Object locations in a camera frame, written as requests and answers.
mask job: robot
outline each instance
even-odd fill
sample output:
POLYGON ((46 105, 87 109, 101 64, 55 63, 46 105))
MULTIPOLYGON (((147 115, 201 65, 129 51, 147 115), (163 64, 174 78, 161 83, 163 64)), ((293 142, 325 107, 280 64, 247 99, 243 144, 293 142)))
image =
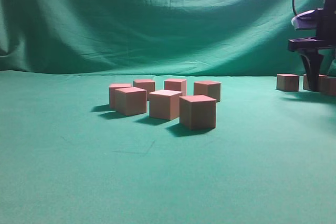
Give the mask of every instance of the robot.
POLYGON ((336 0, 324 0, 323 8, 297 14, 292 0, 295 17, 291 23, 295 30, 316 30, 315 37, 289 39, 288 50, 298 52, 306 70, 309 89, 319 90, 319 73, 323 55, 320 49, 336 48, 336 0))

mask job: black metal bracket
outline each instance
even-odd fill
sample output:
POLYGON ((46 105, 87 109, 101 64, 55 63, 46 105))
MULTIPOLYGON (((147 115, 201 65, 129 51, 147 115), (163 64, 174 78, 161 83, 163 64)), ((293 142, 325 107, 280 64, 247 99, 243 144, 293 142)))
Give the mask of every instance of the black metal bracket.
POLYGON ((308 87, 311 91, 319 91, 319 73, 323 61, 323 55, 319 54, 319 50, 332 48, 336 48, 335 40, 311 37, 288 41, 288 50, 297 51, 301 55, 307 74, 308 87))
POLYGON ((308 87, 311 91, 319 91, 319 73, 323 61, 323 55, 317 49, 299 50, 306 70, 308 87))

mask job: wooden cube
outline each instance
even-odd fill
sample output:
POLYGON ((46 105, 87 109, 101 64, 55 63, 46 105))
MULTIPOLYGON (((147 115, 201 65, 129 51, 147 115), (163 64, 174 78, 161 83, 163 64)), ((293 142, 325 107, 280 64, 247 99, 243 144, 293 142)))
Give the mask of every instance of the wooden cube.
POLYGON ((129 88, 131 87, 132 84, 128 83, 114 83, 111 84, 109 87, 109 94, 110 94, 110 108, 114 109, 114 92, 116 89, 121 89, 121 88, 129 88))
POLYGON ((136 87, 115 90, 115 109, 124 115, 147 112, 147 91, 136 87))
POLYGON ((325 95, 336 96, 336 78, 326 77, 321 81, 320 92, 325 95))
POLYGON ((179 98, 181 91, 157 90, 150 93, 149 116, 165 120, 173 120, 180 114, 179 98))
MULTIPOLYGON (((319 74, 319 89, 320 89, 320 87, 322 86, 322 81, 323 81, 323 79, 326 78, 326 77, 327 77, 327 76, 324 76, 324 75, 322 75, 322 74, 319 74)), ((310 89, 309 89, 309 85, 308 85, 308 78, 307 78, 307 75, 306 75, 306 74, 303 75, 303 89, 304 89, 304 90, 310 90, 310 89)))
POLYGON ((299 91, 299 79, 296 74, 278 74, 277 89, 282 91, 299 91))
POLYGON ((206 95, 217 100, 221 101, 221 85, 217 81, 196 81, 194 82, 194 95, 206 95))
POLYGON ((164 81, 165 90, 181 91, 182 95, 187 95, 187 80, 185 79, 167 79, 164 81))
POLYGON ((180 97, 180 123, 190 130, 216 127, 217 100, 206 95, 180 97))
POLYGON ((140 89, 146 89, 147 90, 147 100, 149 100, 149 93, 155 91, 155 81, 153 80, 134 80, 133 86, 140 88, 140 89))

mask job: green fabric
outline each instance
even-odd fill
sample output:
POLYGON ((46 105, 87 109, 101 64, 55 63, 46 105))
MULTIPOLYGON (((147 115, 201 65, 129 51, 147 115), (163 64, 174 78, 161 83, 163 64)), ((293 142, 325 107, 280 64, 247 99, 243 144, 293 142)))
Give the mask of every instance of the green fabric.
MULTIPOLYGON (((323 0, 296 2, 301 12, 323 0)), ((0 9, 0 70, 301 74, 287 40, 313 35, 293 30, 291 0, 0 0, 0 9)))
POLYGON ((171 76, 0 72, 0 223, 336 223, 334 97, 222 83, 217 128, 108 111, 108 85, 171 76))

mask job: table surface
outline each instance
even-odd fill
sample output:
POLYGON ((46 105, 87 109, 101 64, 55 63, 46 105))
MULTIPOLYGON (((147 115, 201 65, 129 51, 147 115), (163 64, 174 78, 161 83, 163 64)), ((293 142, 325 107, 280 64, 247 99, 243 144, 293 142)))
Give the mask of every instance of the table surface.
POLYGON ((217 128, 109 110, 112 83, 0 72, 0 223, 336 223, 336 98, 222 83, 217 128))

